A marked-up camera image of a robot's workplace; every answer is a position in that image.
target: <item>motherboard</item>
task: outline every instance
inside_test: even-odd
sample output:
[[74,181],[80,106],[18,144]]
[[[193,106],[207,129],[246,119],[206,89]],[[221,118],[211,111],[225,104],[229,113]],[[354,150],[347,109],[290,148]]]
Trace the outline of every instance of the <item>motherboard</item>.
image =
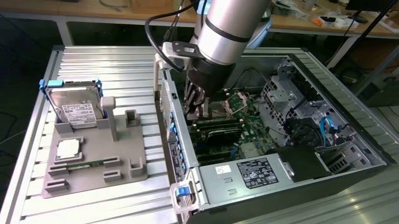
[[189,126],[202,166],[262,156],[277,147],[259,118],[257,99],[245,91],[226,95],[210,104],[211,119]]

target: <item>warning label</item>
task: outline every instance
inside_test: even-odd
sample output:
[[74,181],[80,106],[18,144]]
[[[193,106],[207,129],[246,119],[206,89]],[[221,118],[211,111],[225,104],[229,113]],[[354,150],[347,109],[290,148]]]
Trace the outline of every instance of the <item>warning label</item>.
[[279,183],[267,158],[238,163],[238,169],[249,189]]
[[72,125],[95,123],[95,111],[92,104],[63,105],[67,119]]

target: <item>hard drive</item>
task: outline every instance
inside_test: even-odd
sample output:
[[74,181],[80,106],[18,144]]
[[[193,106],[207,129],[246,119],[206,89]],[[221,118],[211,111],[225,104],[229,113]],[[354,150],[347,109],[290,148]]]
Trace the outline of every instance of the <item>hard drive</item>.
[[101,107],[102,82],[64,82],[50,80],[40,90],[47,96],[58,115],[59,123],[70,123],[72,128],[95,127],[97,120],[106,118]]

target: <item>wooden desk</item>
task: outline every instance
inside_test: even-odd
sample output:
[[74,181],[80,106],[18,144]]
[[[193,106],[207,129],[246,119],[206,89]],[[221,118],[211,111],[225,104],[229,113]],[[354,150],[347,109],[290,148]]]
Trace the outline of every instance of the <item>wooden desk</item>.
[[[115,4],[123,2],[123,0],[115,0]],[[302,1],[295,0],[299,8],[302,8]],[[334,11],[341,9],[342,14],[347,11],[339,4],[331,3],[329,0],[318,0],[318,5],[325,8],[330,8]],[[80,0],[79,3],[60,2],[59,0],[0,0],[0,12],[6,17],[23,18],[23,19],[43,19],[52,20],[58,23],[60,35],[66,45],[74,45],[74,39],[68,30],[67,22],[98,22],[98,23],[117,23],[117,24],[145,24],[145,20],[157,15],[167,12],[173,12],[174,8],[139,8],[133,11],[133,8],[123,8],[122,12],[105,7],[99,0]],[[310,18],[317,16],[315,11],[305,11],[310,14]],[[178,26],[194,27],[197,22],[197,12],[190,9],[182,13]],[[335,58],[331,60],[329,66],[334,66],[341,57],[347,52],[353,43],[357,41],[362,32],[369,27],[374,18],[365,16],[369,19],[369,23],[361,24],[358,28],[351,29],[347,36],[350,39],[345,43]],[[170,26],[174,17],[167,17],[153,22],[153,25]],[[309,20],[297,19],[294,16],[273,15],[273,27],[270,32],[281,33],[299,33],[314,35],[343,35],[346,29],[338,29],[337,27],[319,27]],[[390,32],[383,26],[377,25],[371,31],[369,37],[399,39],[399,35]]]

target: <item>workbench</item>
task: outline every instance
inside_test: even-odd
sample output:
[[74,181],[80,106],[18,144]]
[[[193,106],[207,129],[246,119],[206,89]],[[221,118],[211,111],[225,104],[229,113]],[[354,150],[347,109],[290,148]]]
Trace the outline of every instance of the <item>workbench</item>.
[[[302,6],[302,1],[295,0],[297,4]],[[346,14],[345,7],[339,4],[331,3],[329,0],[319,0],[318,4],[330,8],[331,10],[341,9],[342,14]],[[0,13],[8,18],[34,19],[34,20],[51,20],[58,24],[58,29],[63,39],[64,45],[74,45],[74,37],[70,32],[68,22],[94,22],[94,23],[111,23],[111,24],[134,24],[145,25],[149,17],[175,11],[171,8],[138,8],[135,12],[133,8],[123,8],[122,12],[105,7],[99,0],[80,0],[78,3],[62,2],[58,0],[3,0],[0,1]],[[305,11],[311,17],[317,15],[314,11]],[[190,9],[181,14],[179,27],[194,27],[197,22],[197,12]],[[334,59],[329,63],[329,68],[334,67],[341,58],[349,51],[350,47],[362,35],[371,24],[374,18],[365,16],[369,23],[359,24],[358,28],[351,29],[347,36],[350,37],[343,44]],[[153,22],[155,26],[170,26],[174,17],[167,17]],[[294,16],[273,15],[273,27],[270,32],[294,33],[294,34],[311,34],[311,35],[338,35],[342,36],[346,29],[337,27],[319,27],[309,20],[297,19]],[[377,25],[369,37],[371,38],[389,38],[399,39],[399,34],[389,31],[383,26]]]
[[[326,72],[326,69],[321,70],[322,64],[315,57],[299,48],[265,48],[267,50],[282,54],[290,52],[307,63],[315,74]],[[51,53],[44,74],[46,80],[84,81],[99,78],[103,81],[105,96],[117,97],[115,115],[123,114],[125,110],[138,110],[142,115],[149,179],[66,196],[42,198],[56,116],[39,93],[2,208],[2,224],[178,223],[169,192],[169,158],[162,148],[155,108],[154,54],[151,47],[58,48]],[[339,83],[329,85],[329,89],[335,89],[339,94],[341,86]],[[390,154],[399,160],[397,148],[390,150]],[[393,166],[339,194],[241,223],[395,223],[399,221],[398,172],[399,166]]]

